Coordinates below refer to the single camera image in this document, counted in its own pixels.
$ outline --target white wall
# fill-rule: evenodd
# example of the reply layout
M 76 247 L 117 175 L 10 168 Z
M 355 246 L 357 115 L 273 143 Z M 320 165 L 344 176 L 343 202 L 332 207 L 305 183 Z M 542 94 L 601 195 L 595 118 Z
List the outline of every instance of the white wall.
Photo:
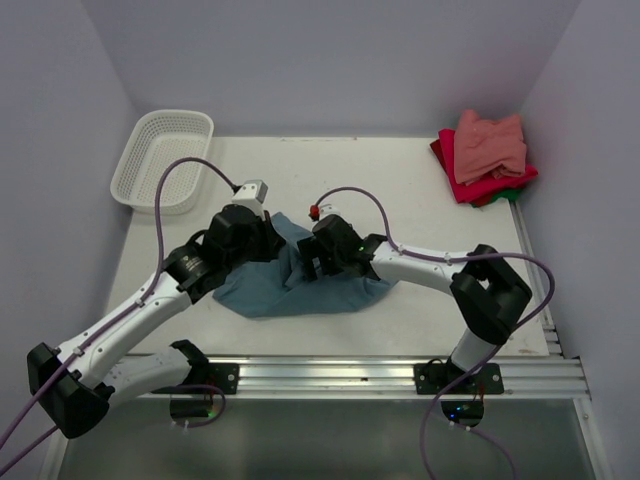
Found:
M 518 110 L 579 0 L 83 0 L 140 111 L 218 134 L 424 134 Z
M 619 478 L 640 472 L 640 3 L 583 0 L 523 108 L 541 178 L 523 202 L 558 277 L 560 340 L 584 362 Z
M 129 214 L 109 181 L 136 113 L 77 0 L 0 14 L 0 429 L 28 399 L 26 354 L 101 314 Z M 4 464 L 50 420 L 36 407 Z M 6 478 L 38 473 L 44 449 Z

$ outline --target pink cloth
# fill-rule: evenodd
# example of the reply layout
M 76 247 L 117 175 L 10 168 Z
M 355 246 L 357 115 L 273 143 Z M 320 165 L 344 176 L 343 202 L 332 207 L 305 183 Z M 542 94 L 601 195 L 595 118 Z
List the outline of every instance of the pink cloth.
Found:
M 454 151 L 454 173 L 459 184 L 473 183 L 488 172 L 494 178 L 524 175 L 527 146 L 520 115 L 482 120 L 473 110 L 465 110 L 458 122 Z

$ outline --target glass panel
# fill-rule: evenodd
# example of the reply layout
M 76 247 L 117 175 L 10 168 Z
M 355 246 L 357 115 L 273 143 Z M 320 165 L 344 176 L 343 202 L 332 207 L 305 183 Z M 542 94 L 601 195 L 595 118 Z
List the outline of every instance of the glass panel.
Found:
M 427 478 L 418 450 L 426 405 L 235 399 L 185 435 L 170 427 L 168 400 L 138 400 L 69 443 L 60 479 Z M 434 417 L 427 444 L 440 479 L 512 478 L 496 448 Z M 521 480 L 594 478 L 571 401 L 489 400 L 478 428 L 508 449 Z

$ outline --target cable connector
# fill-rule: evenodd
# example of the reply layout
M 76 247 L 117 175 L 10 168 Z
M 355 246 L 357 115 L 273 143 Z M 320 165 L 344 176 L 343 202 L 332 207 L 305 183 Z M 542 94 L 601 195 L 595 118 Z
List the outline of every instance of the cable connector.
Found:
M 317 205 L 311 205 L 311 207 L 309 207 L 309 218 L 314 222 L 320 220 L 320 207 Z

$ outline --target cable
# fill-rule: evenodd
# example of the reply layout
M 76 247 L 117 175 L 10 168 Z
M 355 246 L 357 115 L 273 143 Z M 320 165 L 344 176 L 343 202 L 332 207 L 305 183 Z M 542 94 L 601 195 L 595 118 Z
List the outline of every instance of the cable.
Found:
M 426 254 L 421 254 L 417 252 L 412 252 L 410 250 L 400 249 L 398 244 L 393 240 L 393 237 L 391 236 L 391 228 L 389 226 L 389 217 L 387 216 L 387 212 L 382 206 L 382 203 L 380 203 L 380 200 L 378 200 L 372 193 L 362 188 L 359 188 L 359 187 L 334 188 L 324 193 L 323 195 L 321 195 L 318 201 L 314 204 L 314 206 L 320 206 L 320 203 L 330 195 L 333 195 L 334 193 L 338 193 L 338 192 L 344 192 L 344 191 L 361 193 L 366 197 L 368 197 L 370 200 L 372 200 L 373 203 L 376 204 L 376 206 L 378 207 L 378 210 L 380 210 L 380 215 L 382 216 L 382 222 L 384 224 L 384 230 L 385 230 L 385 235 L 387 236 L 387 242 L 389 242 L 389 245 L 391 245 L 391 247 L 394 250 L 401 253 L 402 255 L 407 255 L 408 257 L 413 257 L 420 260 L 427 260 L 430 262 L 440 262 L 440 263 L 464 263 L 464 262 L 479 261 L 479 260 L 495 260 L 498 258 L 517 258 L 520 260 L 531 262 L 536 266 L 538 266 L 540 269 L 542 269 L 542 271 L 544 271 L 544 273 L 547 275 L 547 278 L 549 280 L 549 289 L 547 291 L 547 295 L 544 297 L 542 302 L 540 302 L 540 304 L 536 308 L 534 308 L 528 315 L 526 315 L 522 320 L 520 320 L 516 324 L 514 331 L 516 331 L 518 328 L 522 327 L 525 323 L 527 323 L 529 320 L 531 320 L 536 315 L 538 315 L 542 310 L 545 309 L 545 307 L 551 301 L 551 298 L 553 297 L 553 294 L 555 293 L 555 288 L 556 288 L 556 281 L 555 281 L 555 277 L 553 276 L 553 272 L 551 272 L 551 269 L 547 267 L 544 263 L 542 263 L 540 260 L 534 257 L 531 257 L 529 255 L 525 255 L 523 253 L 506 252 L 506 253 L 488 253 L 483 255 L 469 255 L 469 256 L 458 257 L 458 258 L 444 258 L 444 257 L 438 257 L 434 255 L 426 255 Z M 445 393 L 447 393 L 449 390 L 458 386 L 464 380 L 466 380 L 471 375 L 473 375 L 473 373 L 475 373 L 476 371 L 481 369 L 483 366 L 485 366 L 489 362 L 489 360 L 491 360 L 491 358 L 493 358 L 493 356 L 496 353 L 498 353 L 499 350 L 500 350 L 499 346 L 491 350 L 491 352 L 489 352 L 487 356 L 485 356 L 482 360 L 480 360 L 469 371 L 467 371 L 465 374 L 461 375 L 460 377 L 455 379 L 453 382 L 451 382 L 449 385 L 447 385 L 442 390 L 440 390 L 438 394 L 433 398 L 433 400 L 431 400 L 431 402 L 429 403 L 429 407 L 427 408 L 427 411 L 425 412 L 422 418 L 422 421 L 420 422 L 420 455 L 422 456 L 422 463 L 425 469 L 427 470 L 427 473 L 432 478 L 432 480 L 437 480 L 437 477 L 434 471 L 432 470 L 431 466 L 429 465 L 429 460 L 427 458 L 427 452 L 426 452 L 426 426 L 427 426 L 427 420 L 429 419 L 429 416 L 433 412 L 433 409 L 438 403 L 438 400 L 440 400 L 440 398 Z M 514 480 L 517 480 L 518 472 L 516 471 L 515 463 L 513 461 L 513 458 L 509 454 L 509 452 L 506 450 L 506 448 L 504 448 L 496 439 L 487 435 L 486 433 L 477 431 L 475 429 L 473 431 L 480 437 L 489 441 L 491 444 L 493 444 L 505 455 L 513 471 L 513 478 Z
M 2 469 L 0 469 L 0 477 L 2 477 L 5 473 L 7 473 L 9 470 L 11 470 L 16 463 L 18 463 L 25 456 L 27 456 L 29 453 L 31 453 L 31 450 L 33 450 L 38 445 L 40 445 L 42 442 L 44 442 L 47 438 L 49 438 L 51 435 L 53 435 L 53 433 L 56 432 L 57 430 L 58 430 L 58 427 L 56 427 L 54 425 L 49 430 L 47 430 L 42 435 L 40 435 L 38 438 L 36 438 L 31 443 L 31 445 L 29 445 L 24 450 L 22 450 L 20 453 L 18 453 L 18 455 L 16 455 L 9 463 L 7 463 L 4 467 L 2 467 Z
M 167 177 L 173 171 L 173 169 L 178 167 L 179 165 L 182 165 L 183 163 L 187 163 L 187 162 L 200 163 L 201 165 L 209 167 L 216 174 L 218 174 L 218 176 L 220 178 L 222 178 L 222 180 L 224 180 L 231 187 L 232 190 L 235 191 L 235 190 L 237 190 L 239 188 L 231 180 L 229 180 L 229 177 L 227 177 L 218 167 L 216 167 L 212 163 L 207 162 L 206 160 L 202 160 L 201 158 L 196 158 L 196 157 L 182 158 L 180 160 L 176 160 L 171 165 L 169 165 L 169 167 L 167 167 L 167 169 L 162 173 L 162 176 L 160 177 L 160 180 L 158 182 L 158 187 L 156 189 L 155 199 L 154 199 L 154 214 L 155 214 L 155 222 L 156 222 L 156 236 L 157 236 L 157 240 L 158 240 L 158 262 L 156 264 L 156 271 L 155 271 L 155 273 L 153 275 L 153 279 L 151 280 L 151 283 L 149 284 L 149 287 L 142 293 L 142 295 L 140 295 L 140 299 L 139 299 L 140 304 L 143 304 L 144 301 L 153 293 L 156 285 L 158 284 L 158 281 L 160 280 L 160 275 L 162 274 L 162 263 L 164 261 L 164 238 L 162 236 L 162 222 L 161 222 L 161 218 L 160 218 L 160 197 L 161 197 L 161 194 L 162 194 L 162 187 L 164 186 L 164 183 L 167 180 Z M 131 312 L 133 312 L 137 308 L 139 308 L 137 303 L 132 303 L 131 305 L 129 305 L 122 312 L 120 312 L 118 315 L 113 317 L 110 321 L 105 323 L 102 327 L 97 329 L 92 335 L 87 337 L 84 340 L 84 342 L 82 342 L 78 346 L 78 349 L 80 351 L 85 350 L 93 342 L 95 342 L 100 336 L 102 336 L 106 331 L 111 329 L 111 327 L 116 325 L 118 322 L 120 322 L 123 318 L 125 318 L 127 315 L 129 315 Z M 18 427 L 18 425 L 20 425 L 20 422 L 22 422 L 22 420 L 27 415 L 27 413 L 29 413 L 29 411 L 38 402 L 38 400 L 40 400 L 42 395 L 44 395 L 44 393 L 47 390 L 49 390 L 49 388 L 51 388 L 51 386 L 60 378 L 60 376 L 64 372 L 67 371 L 69 366 L 75 361 L 76 358 L 78 358 L 78 355 L 76 355 L 75 353 L 72 353 L 71 355 L 69 355 L 69 358 L 67 358 L 60 365 L 60 367 L 58 367 L 58 369 L 53 373 L 53 375 L 51 375 L 51 377 L 49 377 L 49 379 L 29 399 L 29 401 L 24 406 L 24 408 L 18 413 L 16 418 L 13 419 L 11 424 L 7 427 L 5 432 L 0 437 L 0 450 L 2 450 L 2 448 L 5 446 L 5 444 L 7 443 L 7 440 L 9 440 L 9 437 L 11 437 L 11 435 L 13 434 L 15 429 Z M 47 438 L 47 436 L 40 437 L 39 438 L 40 442 L 42 442 L 45 438 Z M 33 448 L 35 448 L 36 445 L 32 444 L 27 448 L 33 449 Z M 24 451 L 20 452 L 18 454 L 18 456 L 16 456 L 16 458 L 20 457 L 20 458 L 18 458 L 18 460 L 20 460 L 22 457 L 24 457 L 24 455 L 26 455 L 26 453 L 24 453 Z M 13 466 L 13 465 L 15 465 L 15 463 L 17 463 L 17 461 L 14 462 L 14 460 L 15 460 L 15 458 L 13 460 L 11 460 L 11 462 L 9 462 L 11 464 L 11 466 Z
M 227 397 L 224 396 L 224 392 L 222 390 L 220 390 L 218 387 L 214 387 L 213 385 L 206 385 L 206 384 L 199 384 L 199 385 L 178 385 L 176 387 L 172 387 L 172 388 L 177 388 L 180 390 L 194 390 L 194 389 L 202 389 L 202 390 L 208 390 L 211 393 L 217 393 L 218 395 L 220 395 L 220 398 L 222 399 L 222 405 L 220 405 L 220 411 L 213 417 L 210 417 L 208 420 L 205 420 L 204 422 L 196 422 L 196 423 L 189 423 L 189 424 L 183 424 L 183 426 L 185 428 L 199 428 L 199 427 L 205 427 L 207 425 L 211 425 L 213 422 L 215 422 L 218 418 L 220 418 L 220 416 L 222 415 L 222 413 L 224 412 L 224 409 L 227 407 Z

